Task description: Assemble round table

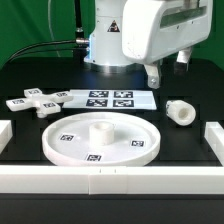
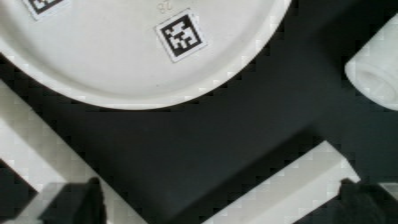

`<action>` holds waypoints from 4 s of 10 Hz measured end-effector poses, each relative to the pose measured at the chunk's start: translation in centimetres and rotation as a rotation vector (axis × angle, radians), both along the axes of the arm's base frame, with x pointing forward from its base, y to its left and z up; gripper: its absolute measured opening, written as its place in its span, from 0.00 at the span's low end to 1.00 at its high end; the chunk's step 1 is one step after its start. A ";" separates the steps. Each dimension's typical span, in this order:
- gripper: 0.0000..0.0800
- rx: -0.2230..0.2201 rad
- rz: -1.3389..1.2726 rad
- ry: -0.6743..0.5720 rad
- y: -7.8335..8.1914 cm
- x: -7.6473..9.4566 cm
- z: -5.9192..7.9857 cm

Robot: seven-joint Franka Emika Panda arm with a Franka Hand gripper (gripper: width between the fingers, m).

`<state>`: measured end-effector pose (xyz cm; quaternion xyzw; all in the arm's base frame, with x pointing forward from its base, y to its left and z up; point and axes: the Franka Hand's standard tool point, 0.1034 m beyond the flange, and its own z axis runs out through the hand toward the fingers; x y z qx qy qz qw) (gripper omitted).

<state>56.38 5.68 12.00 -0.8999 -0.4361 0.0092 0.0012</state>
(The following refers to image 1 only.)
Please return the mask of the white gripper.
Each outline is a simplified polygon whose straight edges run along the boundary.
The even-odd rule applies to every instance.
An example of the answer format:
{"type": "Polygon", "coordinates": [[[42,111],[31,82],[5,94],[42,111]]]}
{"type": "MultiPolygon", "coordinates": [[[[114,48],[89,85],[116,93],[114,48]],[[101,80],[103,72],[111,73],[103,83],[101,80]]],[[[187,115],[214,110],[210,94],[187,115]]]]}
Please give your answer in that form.
{"type": "Polygon", "coordinates": [[[161,84],[157,60],[179,51],[174,73],[188,71],[191,46],[209,36],[212,11],[213,0],[127,0],[122,51],[130,61],[150,64],[145,65],[150,88],[158,89],[161,84]]]}

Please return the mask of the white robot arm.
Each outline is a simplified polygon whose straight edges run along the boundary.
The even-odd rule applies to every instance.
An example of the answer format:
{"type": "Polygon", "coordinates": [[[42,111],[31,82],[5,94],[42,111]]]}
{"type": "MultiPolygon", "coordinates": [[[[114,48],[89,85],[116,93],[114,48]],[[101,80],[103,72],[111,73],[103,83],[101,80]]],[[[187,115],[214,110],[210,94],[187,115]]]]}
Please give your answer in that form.
{"type": "Polygon", "coordinates": [[[148,86],[161,83],[162,59],[186,68],[194,45],[208,38],[213,0],[95,0],[95,29],[85,63],[105,73],[143,66],[148,86]]]}

